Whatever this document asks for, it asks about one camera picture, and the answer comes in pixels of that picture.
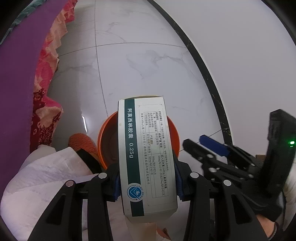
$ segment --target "white wall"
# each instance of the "white wall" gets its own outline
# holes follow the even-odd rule
[[[206,63],[233,142],[251,154],[267,148],[269,112],[296,116],[296,46],[261,0],[156,0]]]

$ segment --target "round sticker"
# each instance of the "round sticker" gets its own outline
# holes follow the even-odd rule
[[[138,202],[142,200],[144,195],[143,188],[138,183],[132,183],[128,187],[128,197],[131,199],[132,202]]]

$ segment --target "cardboard box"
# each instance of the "cardboard box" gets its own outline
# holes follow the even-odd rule
[[[163,97],[118,102],[118,144],[124,215],[132,223],[169,218],[178,204]]]

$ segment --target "teal fabric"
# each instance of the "teal fabric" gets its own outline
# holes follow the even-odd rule
[[[0,45],[3,43],[4,39],[7,35],[13,30],[13,28],[21,23],[21,21],[29,16],[38,6],[41,6],[47,0],[33,0],[21,13],[17,16],[17,18],[13,21],[9,29],[7,30],[6,34],[4,35],[3,39],[0,42]]]

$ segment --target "tile grout line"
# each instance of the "tile grout line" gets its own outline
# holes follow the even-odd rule
[[[95,39],[95,43],[96,43],[96,1],[94,3],[94,39]],[[104,105],[105,105],[106,114],[107,114],[107,118],[108,118],[109,115],[108,115],[108,110],[107,110],[106,101],[105,101],[104,92],[103,92],[103,86],[102,86],[102,80],[101,80],[101,74],[100,74],[99,58],[98,58],[98,50],[97,50],[97,48],[96,48],[96,62],[98,64],[98,72],[99,72],[101,90],[102,90]]]
[[[215,134],[218,133],[219,131],[217,131],[217,132],[211,134],[209,137],[211,137],[212,135],[215,135]]]
[[[89,48],[94,48],[94,47],[100,47],[100,46],[107,46],[107,45],[116,45],[116,44],[160,44],[160,43],[145,43],[145,42],[128,42],[128,43],[114,43],[114,44],[103,44],[103,45],[97,45],[96,46],[92,46],[92,47],[87,47],[87,48],[83,48],[83,49],[78,49],[69,53],[64,53],[62,55],[59,55],[59,57],[64,56],[66,54],[70,54],[76,51],[80,51],[80,50],[84,50],[84,49],[89,49]],[[186,47],[182,47],[182,46],[178,46],[178,45],[173,45],[173,44],[160,44],[160,45],[168,45],[168,46],[174,46],[174,47],[180,47],[180,48],[186,48]]]

